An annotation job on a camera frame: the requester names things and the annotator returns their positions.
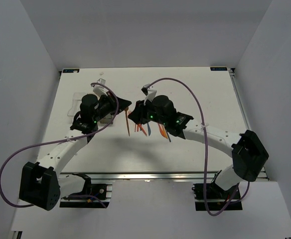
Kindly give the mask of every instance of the white wall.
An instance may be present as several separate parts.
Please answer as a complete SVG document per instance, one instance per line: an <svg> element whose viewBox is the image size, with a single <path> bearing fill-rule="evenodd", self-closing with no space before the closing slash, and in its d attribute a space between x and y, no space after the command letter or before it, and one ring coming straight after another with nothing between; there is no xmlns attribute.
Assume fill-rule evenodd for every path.
<svg viewBox="0 0 291 239"><path fill-rule="evenodd" d="M274 0L240 60L239 91L291 215L291 1Z"/></svg>
<svg viewBox="0 0 291 239"><path fill-rule="evenodd" d="M0 0L0 166L22 146L39 142L50 111L58 72L19 0ZM7 166L2 180L17 201L22 165L36 151ZM6 238L14 208L0 198L0 239Z"/></svg>
<svg viewBox="0 0 291 239"><path fill-rule="evenodd" d="M271 0L21 0L58 69L235 67Z"/></svg>

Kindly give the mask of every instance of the orange object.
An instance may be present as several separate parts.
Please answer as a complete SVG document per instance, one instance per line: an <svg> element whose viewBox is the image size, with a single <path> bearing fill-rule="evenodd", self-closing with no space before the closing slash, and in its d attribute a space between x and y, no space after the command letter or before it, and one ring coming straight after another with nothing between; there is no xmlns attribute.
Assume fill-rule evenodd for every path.
<svg viewBox="0 0 291 239"><path fill-rule="evenodd" d="M145 129L141 126L141 124L138 124L138 127L140 128L140 130L142 130L142 132L145 134L145 136L147 136Z"/></svg>
<svg viewBox="0 0 291 239"><path fill-rule="evenodd" d="M130 137L130 129L129 129L129 122L128 122L128 108L125 109L125 114L126 114L126 123L127 123L127 130L128 130L128 135Z"/></svg>
<svg viewBox="0 0 291 239"><path fill-rule="evenodd" d="M159 123L157 125L159 126L159 130L160 130L161 135L163 137L165 137L166 139L168 139L164 126L160 125Z"/></svg>

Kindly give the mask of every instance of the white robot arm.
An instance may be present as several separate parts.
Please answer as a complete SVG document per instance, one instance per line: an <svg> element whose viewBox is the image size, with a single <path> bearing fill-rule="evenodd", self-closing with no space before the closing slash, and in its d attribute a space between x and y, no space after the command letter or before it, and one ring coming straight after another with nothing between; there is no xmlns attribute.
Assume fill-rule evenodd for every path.
<svg viewBox="0 0 291 239"><path fill-rule="evenodd" d="M218 172L210 184L210 191L225 198L243 180L253 182L263 168L269 155L257 135L247 130L245 133L231 133L212 126L201 125L192 116L177 112L167 96L155 96L156 90L142 88L146 98L137 101L128 118L136 124L154 121L164 125L165 130L186 140L205 142L206 128L208 145L232 157L233 164Z"/></svg>
<svg viewBox="0 0 291 239"><path fill-rule="evenodd" d="M27 162L21 175L19 198L46 210L51 210L59 198L70 194L90 194L91 179L85 174L73 174L65 178L59 175L74 155L92 139L91 133L98 130L98 122L116 111L116 100L110 92L97 86L96 95L82 98L80 111L75 115L67 133L68 140L58 144L50 153L35 163ZM130 101L119 97L118 113L124 111Z"/></svg>

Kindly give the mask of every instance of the purple cable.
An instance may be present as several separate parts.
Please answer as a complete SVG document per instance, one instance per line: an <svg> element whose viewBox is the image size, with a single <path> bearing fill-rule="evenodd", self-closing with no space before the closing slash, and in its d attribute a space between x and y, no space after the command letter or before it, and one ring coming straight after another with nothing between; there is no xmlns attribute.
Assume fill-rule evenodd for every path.
<svg viewBox="0 0 291 239"><path fill-rule="evenodd" d="M107 206L96 196L92 196L92 195L69 195L68 198L82 198L82 197L86 197L86 198L93 198L95 200L97 200L104 208L107 208Z"/></svg>
<svg viewBox="0 0 291 239"><path fill-rule="evenodd" d="M171 80L171 81L176 81L180 84L182 84L194 97L197 105L199 106L200 109L200 114L201 114L201 119L202 119L202 125L205 125L204 122L204 116L203 116L203 110L202 107L199 103L199 100L197 99L197 97L195 96L195 94L193 93L193 91L186 85L184 84L182 81L174 79L174 78L170 78L170 77L164 77L164 78L160 78L156 81L153 81L151 84L149 84L146 88L148 89L149 87L151 87L152 85L154 85L155 83L159 82L159 81L163 81L163 80ZM206 198L206 179L207 179L207 161L208 161L208 141L207 141L207 132L206 132L206 128L203 127L203 132L204 132L204 144L205 144L205 159L204 159L204 177L203 177L203 198L204 198L204 206L205 206L205 210L207 211L207 213L211 216L217 216L220 215L226 208L227 206L231 203L232 199L234 198L236 191L239 189L239 184L236 185L236 188L234 190L234 193L231 195L231 197L229 198L229 200L226 202L226 204L222 207L221 210L219 210L217 213L211 213L209 206L207 204L207 198Z"/></svg>
<svg viewBox="0 0 291 239"><path fill-rule="evenodd" d="M61 139L61 140L56 140L56 141L51 141L51 142L45 142L45 143L37 143L37 144L33 144L33 145L29 145L29 146L26 146L24 148L21 148L19 150L17 150L15 153L13 153L11 156L9 156L5 162L2 164L2 166L0 167L0 196L1 198L10 206L12 207L15 207L15 208L28 208L28 207L31 207L33 206L32 204L28 204L28 205L18 205L18 204L14 204L12 203L10 200L8 200L8 198L4 195L4 192L2 191L2 187L1 187L1 175L2 175L2 172L5 168L5 166L8 164L8 162L14 157L16 156L17 154L19 154L20 152L23 152L24 150L27 150L27 149L30 149L30 148L35 148L35 147L39 147L39 146L44 146L44 145L49 145L49 144L55 144L55 143L65 143L69 140L76 140L76 139L80 139L80 138L85 138L85 137L89 137L89 136L93 136L95 135L96 133L99 133L101 131L103 131L105 128L107 128L115 119L115 117L117 116L118 112L119 112L119 101L118 101L118 98L117 96L115 95L115 93L110 90L107 86L103 85L103 84L100 84L100 83L97 83L97 82L94 82L94 83L91 83L91 86L94 86L94 85L99 85L99 86L102 86L104 88L106 88L114 97L115 97L115 100L116 100L116 104L117 104L117 107L116 107L116 111L115 111L115 114L114 116L112 117L111 121L106 124L104 127L102 127L101 129L95 131L95 132L92 132L92 133L89 133L89 134L86 134L86 135L82 135L82 136L77 136L77 137L73 137L73 138L69 138L69 139Z"/></svg>
<svg viewBox="0 0 291 239"><path fill-rule="evenodd" d="M242 201L246 197L247 192L249 191L249 188L250 188L250 182L247 182L247 188L246 188L245 193L243 194L243 196L240 199L236 200L236 201L232 201L231 204L239 203L240 201Z"/></svg>

